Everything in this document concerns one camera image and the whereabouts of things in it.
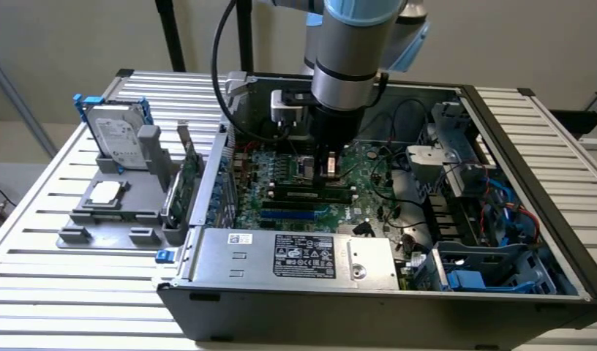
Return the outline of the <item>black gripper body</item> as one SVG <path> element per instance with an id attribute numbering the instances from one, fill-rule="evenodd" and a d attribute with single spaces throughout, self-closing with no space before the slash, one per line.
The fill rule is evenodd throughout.
<path id="1" fill-rule="evenodd" d="M 308 108 L 310 134 L 318 145 L 340 148 L 359 135 L 366 108 L 335 110 L 324 105 Z"/>

